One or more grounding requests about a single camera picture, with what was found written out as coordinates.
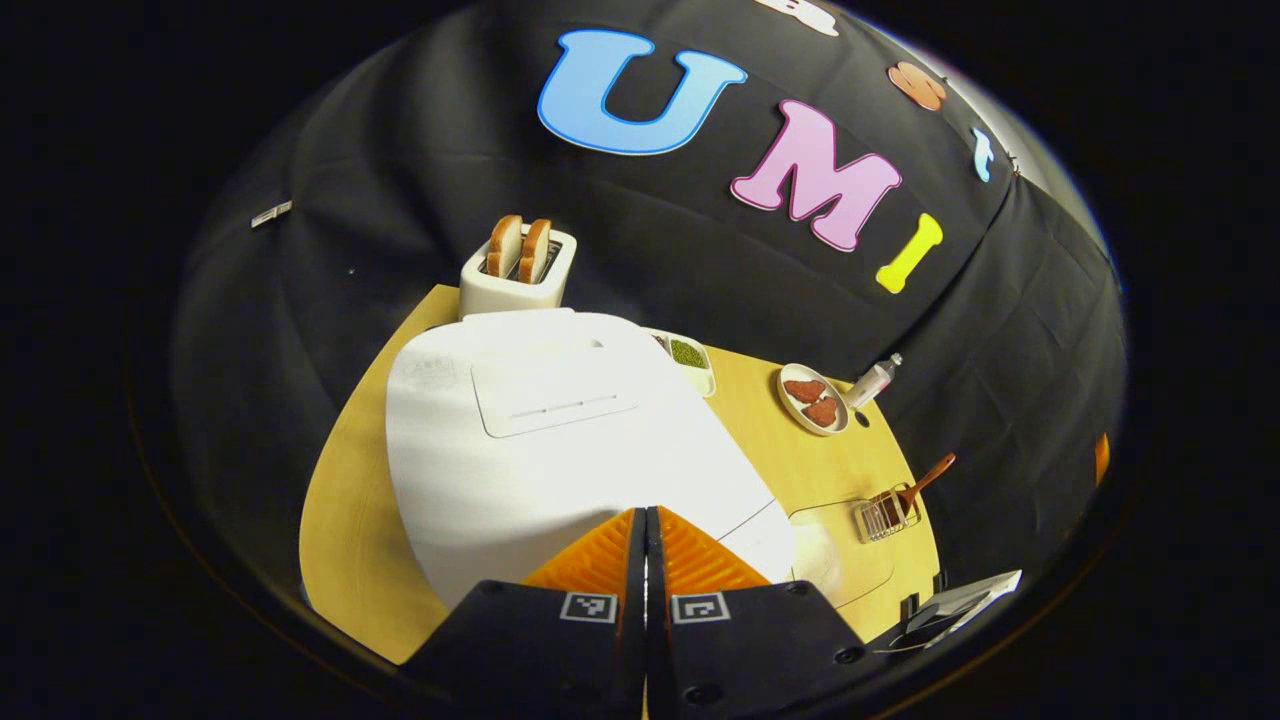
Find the yellow tabletop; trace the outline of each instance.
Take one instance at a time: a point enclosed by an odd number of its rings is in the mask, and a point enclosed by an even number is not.
[[[417,566],[396,506],[387,461],[387,378],[399,351],[430,327],[458,316],[458,291],[436,286],[410,313],[352,392],[320,452],[307,488],[298,560],[311,607],[352,639],[394,664],[404,662],[444,621],[448,610]],[[707,398],[788,515],[840,500],[872,497],[911,482],[879,409],[863,407],[870,425],[850,423],[833,437],[797,425],[774,389],[778,365],[708,347],[717,392]],[[836,380],[841,389],[847,383]],[[900,619],[899,603],[933,594],[938,553],[928,512],[886,539],[837,539],[846,565],[890,568],[874,589],[840,607],[864,641]],[[847,533],[833,532],[842,538]]]

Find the bottle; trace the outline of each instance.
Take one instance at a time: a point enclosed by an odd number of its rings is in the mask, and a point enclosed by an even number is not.
[[[852,389],[849,391],[849,395],[845,396],[849,406],[858,410],[863,405],[870,402],[872,398],[879,395],[879,391],[888,386],[888,383],[893,379],[893,370],[896,370],[901,364],[902,356],[895,352],[893,355],[890,355],[888,360],[872,365],[872,369],[867,370],[867,374],[859,378],[858,382],[854,383]]]

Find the letter m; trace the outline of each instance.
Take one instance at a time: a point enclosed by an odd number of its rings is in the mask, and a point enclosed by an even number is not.
[[[835,201],[829,213],[813,222],[813,233],[837,250],[852,251],[867,218],[886,192],[901,184],[902,176],[876,154],[836,169],[836,124],[796,100],[783,100],[778,108],[786,123],[773,147],[750,177],[730,183],[730,191],[748,205],[777,210],[782,182],[792,176],[791,219],[803,220]]]

